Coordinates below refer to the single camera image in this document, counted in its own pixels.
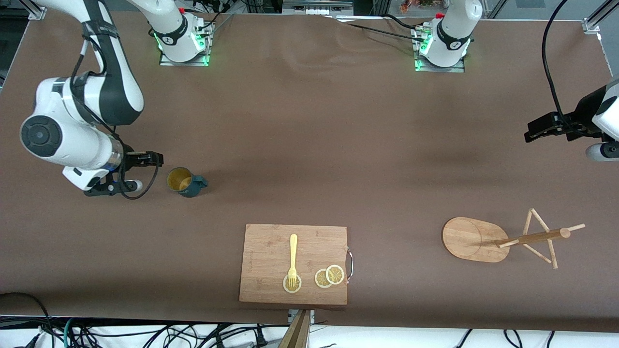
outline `mug handle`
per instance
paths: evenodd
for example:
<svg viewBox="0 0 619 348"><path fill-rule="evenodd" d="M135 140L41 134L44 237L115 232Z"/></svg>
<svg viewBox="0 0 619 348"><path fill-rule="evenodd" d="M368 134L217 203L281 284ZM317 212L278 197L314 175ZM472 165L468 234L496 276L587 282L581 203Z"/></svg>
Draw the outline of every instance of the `mug handle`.
<svg viewBox="0 0 619 348"><path fill-rule="evenodd" d="M196 175L194 182L196 182L201 188L209 186L209 182L206 181L201 175Z"/></svg>

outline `mug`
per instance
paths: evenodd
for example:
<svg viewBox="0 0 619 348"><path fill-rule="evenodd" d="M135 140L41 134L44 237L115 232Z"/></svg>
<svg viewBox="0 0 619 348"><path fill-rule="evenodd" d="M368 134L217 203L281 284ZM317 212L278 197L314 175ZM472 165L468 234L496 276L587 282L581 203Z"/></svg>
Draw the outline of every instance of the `mug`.
<svg viewBox="0 0 619 348"><path fill-rule="evenodd" d="M184 197L195 197L209 182L200 175L193 175L189 169L177 167L168 174L168 187Z"/></svg>

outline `cutting board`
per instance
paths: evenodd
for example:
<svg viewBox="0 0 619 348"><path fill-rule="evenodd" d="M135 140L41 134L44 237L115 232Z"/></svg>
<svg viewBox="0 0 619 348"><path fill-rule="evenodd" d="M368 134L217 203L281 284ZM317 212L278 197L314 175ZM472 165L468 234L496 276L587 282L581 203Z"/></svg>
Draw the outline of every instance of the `cutting board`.
<svg viewBox="0 0 619 348"><path fill-rule="evenodd" d="M294 294L282 282L290 268L290 235L297 244L301 288ZM314 282L319 269L336 264L346 271L348 228L334 226L248 224L245 228L239 301L300 305L345 305L348 283L322 289Z"/></svg>

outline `fork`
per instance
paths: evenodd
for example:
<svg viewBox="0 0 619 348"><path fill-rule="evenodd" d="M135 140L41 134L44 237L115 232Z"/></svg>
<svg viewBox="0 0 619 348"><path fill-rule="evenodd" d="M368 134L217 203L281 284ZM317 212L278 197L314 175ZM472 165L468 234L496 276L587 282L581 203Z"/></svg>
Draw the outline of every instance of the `fork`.
<svg viewBox="0 0 619 348"><path fill-rule="evenodd" d="M295 262L297 260L297 235L290 235L290 269L288 270L288 288L294 289L297 286L297 269Z"/></svg>

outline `brown tabletop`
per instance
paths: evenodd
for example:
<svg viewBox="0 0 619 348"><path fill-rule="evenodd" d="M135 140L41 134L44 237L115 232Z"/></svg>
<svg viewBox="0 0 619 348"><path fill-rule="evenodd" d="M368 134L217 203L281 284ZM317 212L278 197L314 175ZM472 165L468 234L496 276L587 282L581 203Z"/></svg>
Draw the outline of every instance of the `brown tabletop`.
<svg viewBox="0 0 619 348"><path fill-rule="evenodd" d="M37 84L68 76L82 44L65 15L31 22L0 94L2 292L35 294L52 315L280 323L287 306L238 301L245 225L333 225L348 227L355 274L349 304L317 320L619 331L619 167L586 159L592 140L522 136L554 108L545 22L482 21L466 73L437 74L415 72L407 40L319 16L237 15L210 67L160 67L144 17L113 18L145 98L119 133L165 166L138 201L87 198L22 148ZM564 110L609 80L578 22L554 25L548 55ZM169 192L177 166L211 186ZM551 228L587 225L555 243L559 270L523 248L488 264L441 243L456 216L519 235L530 207ZM38 314L24 302L0 311Z"/></svg>

